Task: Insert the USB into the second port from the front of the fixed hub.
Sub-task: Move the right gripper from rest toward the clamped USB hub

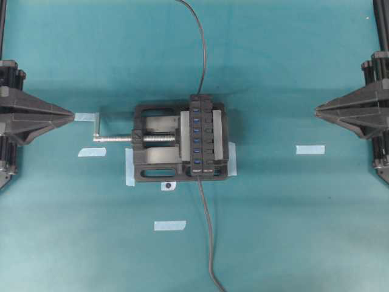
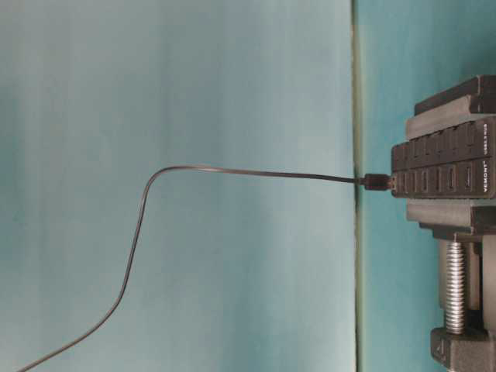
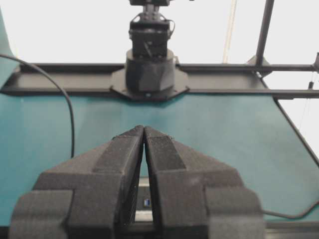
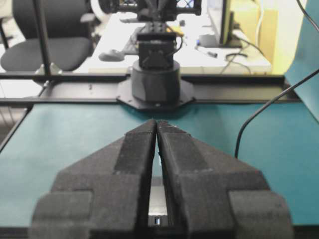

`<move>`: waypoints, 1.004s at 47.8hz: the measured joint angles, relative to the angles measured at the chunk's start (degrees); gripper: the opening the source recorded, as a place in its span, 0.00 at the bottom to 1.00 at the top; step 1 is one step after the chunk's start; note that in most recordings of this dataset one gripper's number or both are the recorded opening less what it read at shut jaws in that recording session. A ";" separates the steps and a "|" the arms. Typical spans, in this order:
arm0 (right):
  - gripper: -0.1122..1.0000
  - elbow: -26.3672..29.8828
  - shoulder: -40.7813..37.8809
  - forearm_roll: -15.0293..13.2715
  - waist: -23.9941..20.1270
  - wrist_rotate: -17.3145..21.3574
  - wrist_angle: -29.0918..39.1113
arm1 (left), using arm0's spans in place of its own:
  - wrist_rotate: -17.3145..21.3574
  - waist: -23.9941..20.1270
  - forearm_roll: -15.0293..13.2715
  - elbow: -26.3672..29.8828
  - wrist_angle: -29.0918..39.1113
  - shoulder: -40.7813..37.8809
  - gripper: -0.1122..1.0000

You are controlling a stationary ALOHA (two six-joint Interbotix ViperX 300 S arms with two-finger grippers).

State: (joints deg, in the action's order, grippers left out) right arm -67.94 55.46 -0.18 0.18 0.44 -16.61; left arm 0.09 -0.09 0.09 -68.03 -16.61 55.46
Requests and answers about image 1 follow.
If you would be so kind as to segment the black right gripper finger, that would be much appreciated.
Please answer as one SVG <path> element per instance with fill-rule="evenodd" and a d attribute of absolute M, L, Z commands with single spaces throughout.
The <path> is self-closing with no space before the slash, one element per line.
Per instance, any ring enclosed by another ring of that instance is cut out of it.
<path fill-rule="evenodd" d="M 388 119 L 381 115 L 339 117 L 330 114 L 315 113 L 315 116 L 326 122 L 350 130 L 359 138 L 366 140 L 378 137 L 384 131 L 388 130 Z"/>
<path fill-rule="evenodd" d="M 315 109 L 316 116 L 368 116 L 381 114 L 388 101 L 388 79 L 372 82 L 349 94 L 330 100 Z"/>

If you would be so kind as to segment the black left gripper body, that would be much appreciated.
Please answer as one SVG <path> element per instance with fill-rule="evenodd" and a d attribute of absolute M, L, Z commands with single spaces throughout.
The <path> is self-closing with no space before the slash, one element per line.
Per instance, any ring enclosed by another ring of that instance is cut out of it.
<path fill-rule="evenodd" d="M 18 69 L 15 60 L 1 60 L 1 86 L 23 89 L 26 73 Z M 10 138 L 1 135 L 1 184 L 7 184 L 17 174 L 17 145 Z"/>

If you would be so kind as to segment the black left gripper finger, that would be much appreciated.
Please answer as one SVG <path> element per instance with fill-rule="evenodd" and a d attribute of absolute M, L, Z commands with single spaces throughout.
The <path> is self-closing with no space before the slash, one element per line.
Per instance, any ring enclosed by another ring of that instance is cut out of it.
<path fill-rule="evenodd" d="M 74 116 L 74 113 L 69 110 L 8 86 L 1 87 L 1 111 L 6 113 Z"/>
<path fill-rule="evenodd" d="M 43 120 L 1 121 L 1 136 L 17 145 L 29 145 L 37 137 L 74 121 L 74 116 L 47 116 Z"/>

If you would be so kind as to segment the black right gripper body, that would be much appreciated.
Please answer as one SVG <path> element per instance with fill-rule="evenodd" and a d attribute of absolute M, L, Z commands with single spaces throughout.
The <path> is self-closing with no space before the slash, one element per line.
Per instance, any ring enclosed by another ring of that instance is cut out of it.
<path fill-rule="evenodd" d="M 365 84 L 369 85 L 388 78 L 388 52 L 375 52 L 371 60 L 361 64 Z M 377 175 L 388 182 L 388 130 L 380 132 L 371 139 L 373 147 L 373 167 Z"/>

